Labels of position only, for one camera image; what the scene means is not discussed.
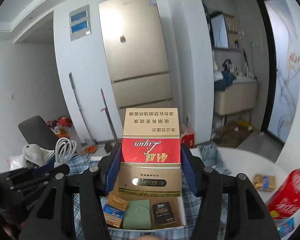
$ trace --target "bathroom sink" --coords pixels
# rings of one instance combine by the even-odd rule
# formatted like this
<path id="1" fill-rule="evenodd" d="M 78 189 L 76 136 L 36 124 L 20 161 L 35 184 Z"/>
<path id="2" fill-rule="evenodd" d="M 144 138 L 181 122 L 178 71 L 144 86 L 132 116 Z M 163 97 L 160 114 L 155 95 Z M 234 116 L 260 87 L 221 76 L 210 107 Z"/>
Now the bathroom sink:
<path id="1" fill-rule="evenodd" d="M 237 76 L 237 79 L 233 80 L 234 84 L 238 84 L 238 83 L 251 83 L 251 82 L 256 82 L 256 80 L 254 78 L 242 77 L 242 76 Z"/>
<path id="2" fill-rule="evenodd" d="M 238 76 L 225 91 L 214 92 L 214 112 L 220 116 L 238 113 L 255 107 L 257 82 Z"/>

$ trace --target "refrigerator door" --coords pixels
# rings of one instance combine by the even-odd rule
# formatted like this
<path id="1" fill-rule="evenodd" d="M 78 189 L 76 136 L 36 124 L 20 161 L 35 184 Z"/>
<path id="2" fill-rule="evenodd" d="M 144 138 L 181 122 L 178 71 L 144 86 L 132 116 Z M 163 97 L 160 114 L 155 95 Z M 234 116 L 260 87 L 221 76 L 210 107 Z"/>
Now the refrigerator door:
<path id="1" fill-rule="evenodd" d="M 172 106 L 170 75 L 156 0 L 99 4 L 102 38 L 122 123 L 127 107 Z"/>
<path id="2" fill-rule="evenodd" d="M 111 81 L 169 71 L 156 4 L 108 0 L 99 14 Z"/>

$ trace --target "chair backrest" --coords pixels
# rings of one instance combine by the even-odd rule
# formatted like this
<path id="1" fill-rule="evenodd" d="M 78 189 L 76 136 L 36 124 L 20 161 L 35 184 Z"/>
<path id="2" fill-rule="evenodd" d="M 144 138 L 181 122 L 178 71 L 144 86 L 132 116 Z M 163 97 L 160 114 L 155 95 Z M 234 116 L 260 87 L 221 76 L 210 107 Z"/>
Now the chair backrest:
<path id="1" fill-rule="evenodd" d="M 54 150 L 58 136 L 50 129 L 42 117 L 36 115 L 18 125 L 28 144 L 38 144 L 41 148 Z"/>

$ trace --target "blue display panel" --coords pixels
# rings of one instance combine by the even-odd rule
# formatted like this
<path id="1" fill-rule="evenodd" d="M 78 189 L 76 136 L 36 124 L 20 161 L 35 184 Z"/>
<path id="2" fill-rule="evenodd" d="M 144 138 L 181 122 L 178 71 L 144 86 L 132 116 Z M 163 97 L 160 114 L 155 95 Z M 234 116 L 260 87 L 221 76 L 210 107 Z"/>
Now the blue display panel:
<path id="1" fill-rule="evenodd" d="M 73 23 L 73 22 L 78 21 L 78 20 L 80 20 L 84 17 L 87 17 L 87 10 L 84 10 L 80 13 L 77 13 L 77 14 L 71 16 L 70 21 L 71 21 L 71 23 Z"/>
<path id="2" fill-rule="evenodd" d="M 71 33 L 81 31 L 82 29 L 85 29 L 85 28 L 88 28 L 88 22 L 87 21 L 84 21 L 84 22 L 81 22 L 81 23 L 78 23 L 78 24 L 72 26 L 71 27 Z"/>

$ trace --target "door frame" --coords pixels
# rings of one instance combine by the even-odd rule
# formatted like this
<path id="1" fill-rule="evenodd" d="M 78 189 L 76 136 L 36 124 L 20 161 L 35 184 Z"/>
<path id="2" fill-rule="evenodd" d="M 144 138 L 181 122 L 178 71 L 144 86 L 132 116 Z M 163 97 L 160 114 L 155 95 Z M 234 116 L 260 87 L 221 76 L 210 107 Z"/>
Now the door frame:
<path id="1" fill-rule="evenodd" d="M 268 50 L 269 50 L 269 89 L 268 89 L 268 98 L 267 98 L 267 104 L 264 111 L 261 131 L 267 133 L 276 142 L 284 145 L 284 142 L 281 141 L 280 138 L 276 137 L 274 134 L 268 131 L 272 110 L 273 110 L 275 88 L 277 83 L 277 59 L 276 59 L 276 50 L 275 50 L 275 43 L 274 43 L 271 21 L 264 3 L 266 0 L 256 0 L 256 1 L 259 5 L 261 15 L 263 18 L 264 28 L 267 35 L 267 41 L 268 41 Z"/>

